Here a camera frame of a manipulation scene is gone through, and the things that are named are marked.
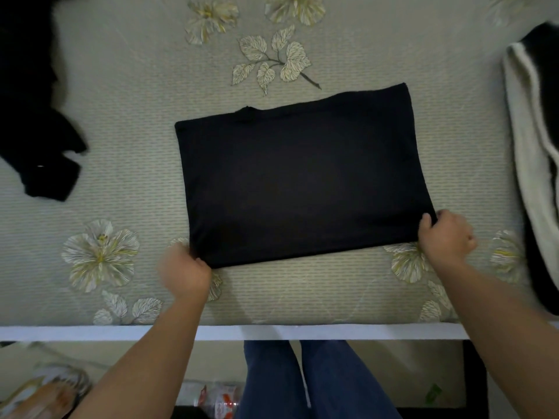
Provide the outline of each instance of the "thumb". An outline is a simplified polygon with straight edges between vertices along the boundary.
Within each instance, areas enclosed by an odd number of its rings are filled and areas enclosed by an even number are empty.
[[[431,229],[431,215],[429,213],[423,213],[421,222],[419,222],[419,233],[429,231]]]

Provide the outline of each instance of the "jeans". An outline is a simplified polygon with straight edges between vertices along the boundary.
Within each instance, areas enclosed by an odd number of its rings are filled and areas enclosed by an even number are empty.
[[[303,377],[289,341],[245,341],[248,375],[235,419],[400,418],[345,341],[301,341]]]

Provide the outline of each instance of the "white strip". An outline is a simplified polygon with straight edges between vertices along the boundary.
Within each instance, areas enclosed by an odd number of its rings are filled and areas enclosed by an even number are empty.
[[[522,200],[547,271],[559,288],[559,227],[553,206],[548,155],[559,164],[543,119],[539,75],[521,43],[504,59],[514,156]]]
[[[3,326],[0,341],[137,341],[151,326]],[[199,326],[198,341],[467,340],[460,324]]]

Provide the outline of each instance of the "green object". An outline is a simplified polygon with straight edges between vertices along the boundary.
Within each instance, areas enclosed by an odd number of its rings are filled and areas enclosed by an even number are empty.
[[[435,401],[437,401],[437,398],[442,393],[442,388],[439,387],[437,384],[433,384],[433,386],[425,396],[425,404],[427,405],[427,407],[433,407],[435,405]]]

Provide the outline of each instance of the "floor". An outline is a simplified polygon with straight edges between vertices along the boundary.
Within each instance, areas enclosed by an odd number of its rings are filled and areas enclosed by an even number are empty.
[[[465,405],[462,343],[460,341],[351,341],[397,407],[424,407],[437,385],[437,407]],[[97,381],[132,342],[17,343],[0,349],[0,400],[31,377],[40,364],[69,363],[86,369]],[[300,358],[300,345],[292,343]],[[185,379],[241,381],[247,367],[241,341],[198,341]]]

